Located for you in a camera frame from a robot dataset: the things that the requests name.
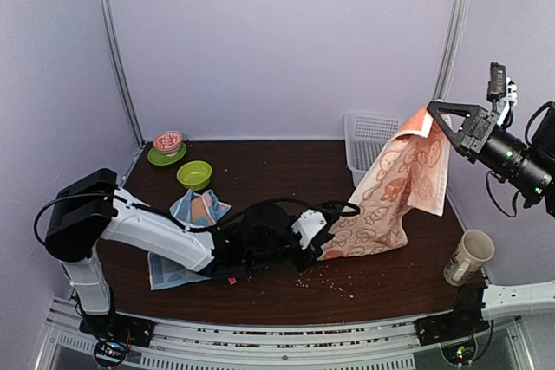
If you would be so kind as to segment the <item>blue patchwork towel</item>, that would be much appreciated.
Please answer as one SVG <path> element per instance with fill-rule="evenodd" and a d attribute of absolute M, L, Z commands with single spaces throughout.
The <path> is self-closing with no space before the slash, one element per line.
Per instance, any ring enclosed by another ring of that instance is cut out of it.
<path fill-rule="evenodd" d="M 212 190 L 202 194 L 189 190 L 170 207 L 178 220 L 198 226 L 215 225 L 231 206 L 218 199 Z M 149 284 L 152 291 L 173 289 L 190 283 L 204 282 L 208 277 L 154 253 L 148 253 Z"/>

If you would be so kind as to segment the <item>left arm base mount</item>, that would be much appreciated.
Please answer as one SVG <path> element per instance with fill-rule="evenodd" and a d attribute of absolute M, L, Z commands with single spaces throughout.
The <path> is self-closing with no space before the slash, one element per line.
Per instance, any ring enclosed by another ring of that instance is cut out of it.
<path fill-rule="evenodd" d="M 79 330 L 92 335 L 96 343 L 93 358 L 104 368 L 121 365 L 132 347 L 149 347 L 154 331 L 153 321 L 127 315 L 84 315 Z"/>

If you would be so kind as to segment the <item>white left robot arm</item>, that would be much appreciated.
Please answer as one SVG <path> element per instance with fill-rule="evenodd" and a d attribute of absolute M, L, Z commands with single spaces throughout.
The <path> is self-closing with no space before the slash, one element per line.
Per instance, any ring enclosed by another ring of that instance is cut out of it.
<path fill-rule="evenodd" d="M 331 238 L 341 206 L 273 198 L 243 209 L 215 225 L 193 225 L 156 209 L 117 186 L 102 168 L 58 192 L 38 213 L 50 214 L 37 241 L 63 267 L 82 312 L 107 339 L 124 332 L 95 246 L 112 240 L 165 257 L 212 279 L 246 276 L 269 264 L 291 261 L 308 269 Z"/>

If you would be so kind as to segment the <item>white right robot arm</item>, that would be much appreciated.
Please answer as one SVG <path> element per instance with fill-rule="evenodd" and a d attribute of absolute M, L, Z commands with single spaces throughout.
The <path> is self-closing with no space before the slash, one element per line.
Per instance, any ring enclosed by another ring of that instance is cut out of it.
<path fill-rule="evenodd" d="M 545 203 L 554 215 L 554 103 L 546 102 L 536 113 L 544 119 L 531 140 L 522 142 L 498 124 L 501 115 L 478 105 L 432 101 L 428 112 L 449 143 L 471 163 L 479 161 L 501 183 L 513 185 L 524 198 L 523 207 Z M 539 315 L 554 310 L 554 281 L 472 288 L 460 292 L 462 304 L 445 317 L 444 327 L 460 337 L 478 321 L 515 315 Z"/>

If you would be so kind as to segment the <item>orange bunny pattern towel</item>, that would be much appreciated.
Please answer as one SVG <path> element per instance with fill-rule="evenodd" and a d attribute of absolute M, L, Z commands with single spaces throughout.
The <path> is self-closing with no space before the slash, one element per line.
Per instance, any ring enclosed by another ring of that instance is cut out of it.
<path fill-rule="evenodd" d="M 321 261 L 378 255 L 408 244 L 403 217 L 412 209 L 444 212 L 450 143 L 423 107 L 386 143 L 349 201 L 360 208 L 330 232 Z"/>

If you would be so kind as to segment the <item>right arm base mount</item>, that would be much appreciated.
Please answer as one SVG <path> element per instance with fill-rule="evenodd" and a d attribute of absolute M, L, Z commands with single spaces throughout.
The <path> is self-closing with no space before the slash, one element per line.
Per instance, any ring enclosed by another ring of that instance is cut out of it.
<path fill-rule="evenodd" d="M 482 316 L 486 288 L 486 284 L 462 285 L 450 311 L 415 320 L 420 346 L 439 345 L 443 359 L 458 368 L 479 360 L 491 344 L 494 329 L 493 321 Z"/>

